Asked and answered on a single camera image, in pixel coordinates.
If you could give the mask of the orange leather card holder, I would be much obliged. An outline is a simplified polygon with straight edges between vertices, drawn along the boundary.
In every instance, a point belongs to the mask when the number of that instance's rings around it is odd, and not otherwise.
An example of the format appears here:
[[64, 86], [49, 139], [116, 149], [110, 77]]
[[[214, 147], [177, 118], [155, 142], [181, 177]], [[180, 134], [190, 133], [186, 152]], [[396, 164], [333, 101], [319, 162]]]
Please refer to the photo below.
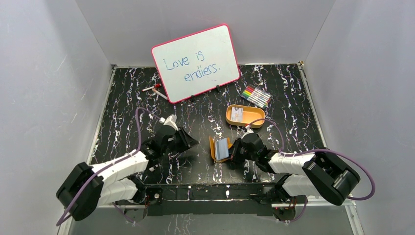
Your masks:
[[210, 154], [212, 159], [217, 163], [223, 163], [231, 159], [229, 152], [232, 144], [229, 138], [220, 140], [214, 140], [213, 137], [209, 137]]

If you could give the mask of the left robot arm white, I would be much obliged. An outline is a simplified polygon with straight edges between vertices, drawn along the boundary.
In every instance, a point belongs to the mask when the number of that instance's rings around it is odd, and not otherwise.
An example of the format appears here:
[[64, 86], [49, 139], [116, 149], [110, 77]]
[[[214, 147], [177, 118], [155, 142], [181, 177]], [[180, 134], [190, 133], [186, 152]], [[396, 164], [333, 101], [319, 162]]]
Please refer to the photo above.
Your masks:
[[58, 220], [83, 220], [102, 205], [117, 201], [146, 201], [146, 185], [138, 173], [154, 170], [164, 156], [183, 153], [198, 141], [182, 127], [162, 126], [156, 134], [140, 140], [137, 149], [101, 164], [77, 164], [56, 192], [65, 210]]

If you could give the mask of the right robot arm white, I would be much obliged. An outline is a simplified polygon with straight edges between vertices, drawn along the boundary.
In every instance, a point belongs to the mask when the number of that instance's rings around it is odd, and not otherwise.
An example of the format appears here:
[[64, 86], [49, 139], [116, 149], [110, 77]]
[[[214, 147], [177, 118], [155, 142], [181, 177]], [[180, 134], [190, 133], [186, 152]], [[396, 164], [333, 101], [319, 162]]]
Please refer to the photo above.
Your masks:
[[265, 193], [252, 195], [261, 204], [287, 203], [297, 196], [323, 197], [340, 206], [358, 185], [359, 174], [327, 149], [306, 154], [288, 154], [269, 149], [256, 133], [237, 138], [229, 149], [234, 162], [255, 162], [267, 173], [282, 174]]

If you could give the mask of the credit card in tray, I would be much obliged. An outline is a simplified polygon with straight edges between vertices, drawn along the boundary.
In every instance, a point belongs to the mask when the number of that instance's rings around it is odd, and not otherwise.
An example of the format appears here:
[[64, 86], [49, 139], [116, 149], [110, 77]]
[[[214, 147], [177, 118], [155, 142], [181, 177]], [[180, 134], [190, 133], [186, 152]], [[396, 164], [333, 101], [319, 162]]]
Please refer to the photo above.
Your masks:
[[231, 108], [231, 121], [242, 122], [243, 120], [243, 108], [232, 107]]

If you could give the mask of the orange oval tray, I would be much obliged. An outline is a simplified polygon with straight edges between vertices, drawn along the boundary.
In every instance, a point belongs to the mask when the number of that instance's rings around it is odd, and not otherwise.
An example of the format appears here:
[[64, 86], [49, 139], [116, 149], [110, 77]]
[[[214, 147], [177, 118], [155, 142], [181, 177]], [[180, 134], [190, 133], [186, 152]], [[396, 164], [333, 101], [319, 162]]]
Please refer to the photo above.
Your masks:
[[[242, 120], [242, 122], [231, 121], [231, 108], [232, 107], [241, 107], [241, 108], [243, 108], [243, 120]], [[253, 122], [257, 119], [261, 119], [261, 118], [265, 118], [265, 112], [261, 108], [233, 104], [233, 105], [228, 106], [227, 109], [226, 109], [226, 121], [229, 125], [245, 127], [246, 125], [250, 124], [251, 122]]]

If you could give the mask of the white marker brown tip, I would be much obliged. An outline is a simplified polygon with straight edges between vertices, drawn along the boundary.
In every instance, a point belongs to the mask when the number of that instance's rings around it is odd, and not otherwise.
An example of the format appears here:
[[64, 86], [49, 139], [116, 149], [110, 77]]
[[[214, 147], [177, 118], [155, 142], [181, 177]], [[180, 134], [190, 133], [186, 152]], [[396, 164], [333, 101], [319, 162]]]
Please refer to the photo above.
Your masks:
[[154, 93], [156, 93], [157, 95], [159, 95], [160, 97], [162, 97], [162, 98], [164, 98], [164, 99], [168, 100], [168, 97], [167, 97], [166, 95], [162, 94], [161, 92], [159, 92], [158, 90], [156, 90], [156, 89], [152, 89], [152, 91], [153, 91]]

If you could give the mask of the pack of coloured markers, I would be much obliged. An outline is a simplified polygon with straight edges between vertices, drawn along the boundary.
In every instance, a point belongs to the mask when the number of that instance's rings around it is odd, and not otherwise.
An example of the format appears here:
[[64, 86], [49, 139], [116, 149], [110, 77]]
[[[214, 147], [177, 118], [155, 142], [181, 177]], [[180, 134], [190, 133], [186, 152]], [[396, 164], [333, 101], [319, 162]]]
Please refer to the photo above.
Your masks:
[[249, 84], [240, 96], [254, 104], [258, 108], [265, 109], [268, 107], [272, 96], [264, 90]]

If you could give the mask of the white marker red cap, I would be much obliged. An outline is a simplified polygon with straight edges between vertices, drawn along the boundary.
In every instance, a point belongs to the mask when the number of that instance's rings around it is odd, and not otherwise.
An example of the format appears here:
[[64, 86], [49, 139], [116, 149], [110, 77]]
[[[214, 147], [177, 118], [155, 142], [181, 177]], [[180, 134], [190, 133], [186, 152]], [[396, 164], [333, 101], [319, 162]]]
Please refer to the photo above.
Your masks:
[[149, 91], [151, 89], [156, 89], [156, 88], [159, 88], [159, 87], [161, 87], [161, 83], [155, 84], [154, 86], [151, 86], [151, 87], [148, 87], [148, 88], [145, 88], [145, 89], [142, 89], [142, 92], [146, 92], [146, 91]]

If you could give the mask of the pink framed whiteboard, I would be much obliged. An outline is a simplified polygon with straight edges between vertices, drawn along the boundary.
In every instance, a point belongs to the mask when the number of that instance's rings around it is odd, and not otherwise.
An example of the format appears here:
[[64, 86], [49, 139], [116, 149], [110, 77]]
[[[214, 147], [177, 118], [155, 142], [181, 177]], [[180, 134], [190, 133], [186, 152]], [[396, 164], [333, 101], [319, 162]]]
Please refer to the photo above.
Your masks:
[[172, 104], [240, 78], [227, 24], [156, 45], [151, 54]]

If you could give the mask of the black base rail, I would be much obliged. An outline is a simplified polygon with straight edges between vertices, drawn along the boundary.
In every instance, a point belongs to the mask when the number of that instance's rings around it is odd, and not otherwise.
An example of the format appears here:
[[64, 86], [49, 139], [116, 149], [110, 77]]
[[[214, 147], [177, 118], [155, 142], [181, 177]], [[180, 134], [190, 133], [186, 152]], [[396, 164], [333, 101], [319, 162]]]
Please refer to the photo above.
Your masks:
[[121, 200], [116, 203], [128, 214], [143, 209], [146, 216], [173, 214], [256, 214], [273, 216], [286, 208], [283, 215], [293, 217], [295, 206], [304, 196], [280, 199], [273, 193], [273, 183], [241, 183], [217, 185], [147, 185], [138, 202]]

